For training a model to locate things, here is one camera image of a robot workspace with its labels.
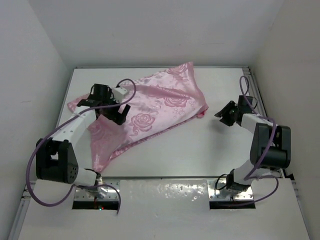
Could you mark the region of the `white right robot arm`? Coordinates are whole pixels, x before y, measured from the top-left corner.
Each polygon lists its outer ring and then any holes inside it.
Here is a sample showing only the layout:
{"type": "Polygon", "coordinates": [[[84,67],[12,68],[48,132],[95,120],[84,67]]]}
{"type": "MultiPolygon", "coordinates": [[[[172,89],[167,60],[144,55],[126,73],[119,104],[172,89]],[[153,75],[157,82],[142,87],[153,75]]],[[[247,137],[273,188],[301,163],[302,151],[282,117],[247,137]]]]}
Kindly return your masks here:
{"type": "Polygon", "coordinates": [[[231,100],[215,114],[226,126],[238,124],[253,134],[249,159],[226,175],[224,189],[234,193],[246,191],[254,180],[286,169],[291,163],[291,128],[277,125],[255,112],[254,99],[240,95],[238,102],[231,100]]]}

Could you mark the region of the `pink satin pillowcase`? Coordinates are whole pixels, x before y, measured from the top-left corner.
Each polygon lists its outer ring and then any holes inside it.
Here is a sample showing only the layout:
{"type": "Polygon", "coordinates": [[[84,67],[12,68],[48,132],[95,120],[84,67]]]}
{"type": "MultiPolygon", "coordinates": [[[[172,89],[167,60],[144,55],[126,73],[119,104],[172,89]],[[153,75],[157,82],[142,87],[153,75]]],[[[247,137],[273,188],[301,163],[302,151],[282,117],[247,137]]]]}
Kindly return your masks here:
{"type": "Polygon", "coordinates": [[[186,62],[156,72],[122,87],[135,93],[128,103],[126,121],[118,126],[100,116],[89,127],[91,168],[100,173],[111,160],[130,148],[194,118],[202,118],[208,105],[195,79],[194,64],[186,62]]]}

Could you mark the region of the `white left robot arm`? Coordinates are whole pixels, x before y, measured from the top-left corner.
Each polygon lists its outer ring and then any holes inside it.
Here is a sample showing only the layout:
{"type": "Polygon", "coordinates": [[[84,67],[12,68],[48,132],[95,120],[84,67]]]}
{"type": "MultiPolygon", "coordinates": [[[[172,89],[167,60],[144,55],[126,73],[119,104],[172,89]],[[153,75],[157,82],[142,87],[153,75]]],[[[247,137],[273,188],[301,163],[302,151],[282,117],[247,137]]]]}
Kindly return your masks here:
{"type": "Polygon", "coordinates": [[[123,124],[131,107],[128,104],[125,104],[123,110],[120,107],[128,93],[127,89],[119,85],[110,88],[95,83],[88,97],[76,105],[71,122],[50,134],[47,139],[37,142],[36,176],[52,182],[95,186],[99,174],[93,169],[79,167],[74,147],[90,125],[105,120],[110,124],[108,133],[111,134],[106,147],[111,152],[115,151],[125,138],[123,124]]]}

